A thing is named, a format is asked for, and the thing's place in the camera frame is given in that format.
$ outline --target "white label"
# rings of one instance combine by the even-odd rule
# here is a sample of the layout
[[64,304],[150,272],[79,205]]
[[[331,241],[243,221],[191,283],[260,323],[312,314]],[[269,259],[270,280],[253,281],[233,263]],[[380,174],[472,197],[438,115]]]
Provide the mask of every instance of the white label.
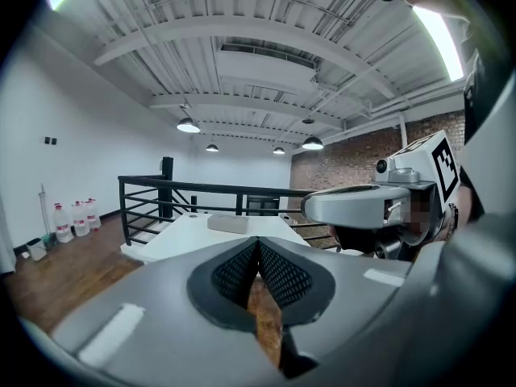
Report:
[[442,204],[444,206],[447,204],[453,192],[459,187],[459,174],[455,161],[453,160],[452,149],[446,138],[432,151],[432,157],[439,177],[439,179],[435,181],[439,181],[438,186],[440,186],[441,189]]
[[395,275],[390,275],[372,268],[368,269],[364,273],[364,277],[373,281],[381,282],[382,284],[392,285],[394,287],[401,287],[405,282],[405,278],[403,277],[396,277]]
[[143,319],[145,309],[123,304],[111,320],[79,351],[79,360],[93,368],[101,368],[117,352]]
[[424,145],[428,140],[431,139],[433,135],[425,136],[424,138],[415,140],[410,144],[409,146],[404,147],[401,151],[396,152],[394,155],[401,155],[403,153],[412,152],[415,149],[419,148],[420,146]]

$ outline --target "ceiling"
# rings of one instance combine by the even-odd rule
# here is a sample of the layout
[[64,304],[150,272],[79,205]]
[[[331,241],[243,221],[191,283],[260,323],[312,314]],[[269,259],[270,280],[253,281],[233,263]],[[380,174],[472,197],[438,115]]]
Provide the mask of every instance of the ceiling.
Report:
[[[399,1],[66,0],[59,14],[95,38],[98,67],[116,64],[148,92],[147,108],[182,119],[186,102],[209,136],[300,144],[387,106],[406,110],[460,90],[447,87],[437,48]],[[309,60],[318,84],[293,93],[223,79],[223,44]],[[308,115],[310,125],[301,122]]]

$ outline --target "ceiling beam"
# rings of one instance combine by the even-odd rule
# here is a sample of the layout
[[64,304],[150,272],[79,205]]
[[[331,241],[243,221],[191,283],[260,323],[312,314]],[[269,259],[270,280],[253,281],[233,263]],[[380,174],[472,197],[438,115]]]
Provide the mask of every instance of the ceiling beam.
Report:
[[[271,102],[269,100],[245,98],[243,96],[228,96],[224,94],[166,94],[154,96],[148,107],[149,109],[174,107],[185,103],[185,100],[191,106],[219,105],[237,107],[240,109],[264,110],[270,113],[288,114],[298,119],[304,119],[310,113],[310,110],[304,107]],[[316,112],[310,117],[317,123],[342,129],[342,120],[334,118],[328,114]]]
[[[272,138],[271,140],[274,140],[285,132],[268,127],[237,125],[234,123],[201,122],[200,124],[202,131],[205,133],[243,136],[268,136]],[[285,138],[283,138],[283,140],[292,144],[299,144],[307,137],[307,135],[290,132]]]
[[364,27],[368,26],[372,19],[375,19],[381,12],[388,10],[388,7],[392,7],[392,5],[387,6],[386,2],[373,0],[372,5],[353,22],[353,26],[344,29],[344,33],[338,38],[337,43],[341,46],[349,44],[349,42],[360,34]]
[[[464,95],[454,94],[448,98],[439,99],[437,101],[428,102],[424,105],[413,107],[412,109],[404,110],[402,113],[405,116],[405,121],[416,122],[418,120],[427,119],[437,114],[445,114],[464,109]],[[399,113],[394,111],[392,114],[379,117],[373,120],[364,118],[357,118],[349,121],[349,127],[346,131],[339,134],[329,135],[322,138],[322,143],[325,145],[340,142],[341,140],[353,138],[358,135],[364,135],[387,127],[396,126],[399,124]],[[303,148],[298,148],[293,151],[293,154],[306,152]]]
[[[320,35],[299,27],[243,16],[198,16],[163,22],[145,27],[144,31],[153,44],[208,36],[236,36],[284,44],[322,57],[355,75],[365,73],[363,79],[387,98],[399,96],[394,85],[377,70],[366,73],[371,66],[357,55]],[[121,55],[147,46],[148,42],[143,34],[135,31],[107,44],[98,54],[95,64],[102,65]]]

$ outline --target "person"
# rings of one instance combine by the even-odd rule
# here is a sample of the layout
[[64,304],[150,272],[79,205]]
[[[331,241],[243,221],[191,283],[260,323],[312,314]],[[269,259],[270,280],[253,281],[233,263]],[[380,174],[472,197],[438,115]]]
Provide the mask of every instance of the person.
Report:
[[[468,15],[469,10],[464,0],[402,1],[468,22],[466,38],[461,44],[464,59],[474,58],[473,71],[464,87],[464,142],[467,143],[493,108],[510,75],[512,63],[504,61],[507,59],[492,50],[489,39],[477,31],[480,24],[476,24],[477,19]],[[478,219],[484,212],[463,169],[460,171],[460,181],[460,188],[453,203],[446,209],[443,226],[434,240],[448,239],[457,227]]]

